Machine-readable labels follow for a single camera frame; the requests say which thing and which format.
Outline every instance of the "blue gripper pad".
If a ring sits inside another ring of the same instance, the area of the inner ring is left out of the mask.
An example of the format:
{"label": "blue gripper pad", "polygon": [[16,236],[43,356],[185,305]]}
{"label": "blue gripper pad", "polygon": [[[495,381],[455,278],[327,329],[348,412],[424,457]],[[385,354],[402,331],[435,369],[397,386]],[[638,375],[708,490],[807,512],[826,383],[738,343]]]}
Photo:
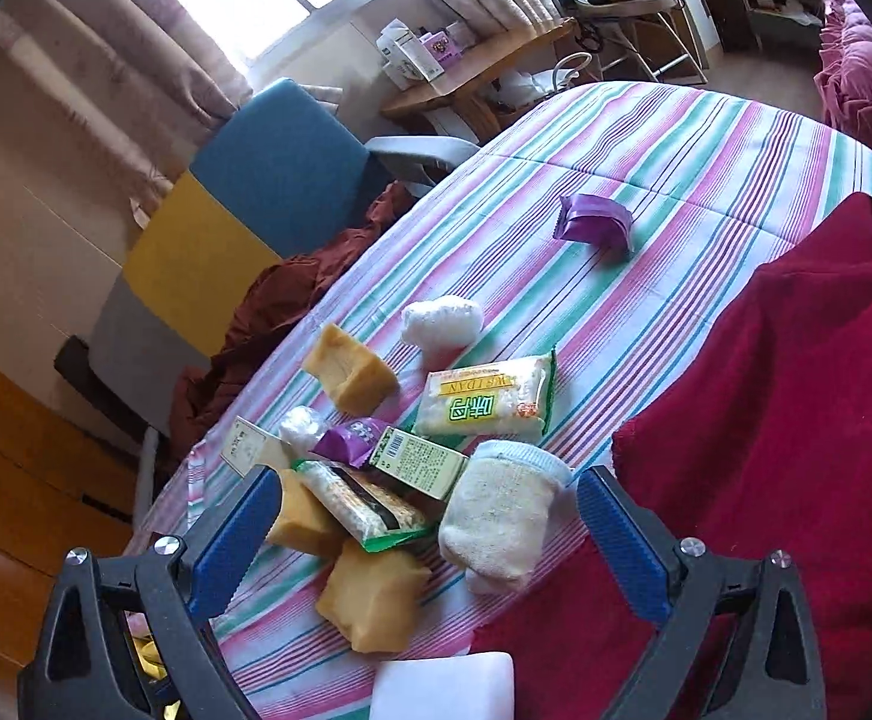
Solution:
{"label": "blue gripper pad", "polygon": [[243,494],[209,546],[193,565],[187,608],[197,624],[217,617],[242,581],[260,544],[279,514],[279,476],[262,474]]}
{"label": "blue gripper pad", "polygon": [[579,515],[633,613],[661,628],[669,619],[666,570],[607,485],[586,471],[576,489]]}

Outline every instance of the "brown cloth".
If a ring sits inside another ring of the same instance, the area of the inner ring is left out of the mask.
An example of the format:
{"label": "brown cloth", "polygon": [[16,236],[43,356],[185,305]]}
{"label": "brown cloth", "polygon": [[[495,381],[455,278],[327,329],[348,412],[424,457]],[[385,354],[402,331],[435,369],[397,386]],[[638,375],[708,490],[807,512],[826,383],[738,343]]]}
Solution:
{"label": "brown cloth", "polygon": [[233,313],[209,372],[188,367],[176,383],[169,413],[169,449],[175,460],[183,460],[217,424],[296,324],[414,202],[406,187],[394,181],[372,201],[363,227],[344,230],[313,254],[262,271]]}

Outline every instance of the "pink blanket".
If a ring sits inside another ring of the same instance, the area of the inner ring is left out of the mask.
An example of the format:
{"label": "pink blanket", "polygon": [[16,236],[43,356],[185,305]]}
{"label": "pink blanket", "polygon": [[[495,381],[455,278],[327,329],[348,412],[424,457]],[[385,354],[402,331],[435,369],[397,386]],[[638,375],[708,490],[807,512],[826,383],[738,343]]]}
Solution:
{"label": "pink blanket", "polygon": [[826,0],[822,42],[826,124],[872,149],[872,24],[855,0]]}

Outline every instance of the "white plastic bag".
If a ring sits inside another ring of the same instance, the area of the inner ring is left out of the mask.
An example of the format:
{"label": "white plastic bag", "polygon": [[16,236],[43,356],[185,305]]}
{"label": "white plastic bag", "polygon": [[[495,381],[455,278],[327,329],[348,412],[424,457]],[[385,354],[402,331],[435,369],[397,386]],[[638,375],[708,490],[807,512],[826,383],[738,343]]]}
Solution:
{"label": "white plastic bag", "polygon": [[469,346],[482,329],[479,304],[456,295],[410,303],[402,310],[402,342],[423,351]]}
{"label": "white plastic bag", "polygon": [[315,410],[308,406],[295,406],[279,420],[276,435],[297,458],[303,458],[322,439],[327,429],[327,421]]}

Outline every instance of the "bed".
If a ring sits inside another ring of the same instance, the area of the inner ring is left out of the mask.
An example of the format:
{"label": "bed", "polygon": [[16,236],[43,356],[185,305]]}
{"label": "bed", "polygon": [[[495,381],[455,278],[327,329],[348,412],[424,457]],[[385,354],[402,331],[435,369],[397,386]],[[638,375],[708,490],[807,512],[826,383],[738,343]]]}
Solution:
{"label": "bed", "polygon": [[[305,404],[338,420],[300,361],[323,322],[368,343],[398,372],[401,394],[377,416],[413,421],[425,372],[399,342],[399,310],[456,293],[480,301],[486,330],[468,365],[539,353],[559,362],[543,446],[578,475],[609,461],[610,435],[688,365],[713,320],[756,266],[799,242],[853,191],[872,195],[872,151],[818,122],[728,95],[607,82],[540,105],[403,218],[287,338],[164,488],[130,549],[151,531],[183,533],[236,483],[220,446],[236,415],[272,428]],[[561,194],[587,191],[636,218],[636,253],[612,259],[552,240]],[[473,442],[464,442],[464,451]],[[564,496],[534,583],[584,538]],[[404,658],[465,651],[511,599],[468,593],[434,544],[432,577]],[[327,577],[316,557],[257,555],[214,621],[228,666],[262,717],[363,717],[375,659],[348,649],[313,610]]]}
{"label": "bed", "polygon": [[826,0],[825,9],[816,76],[825,122],[872,149],[872,24],[855,0]]}

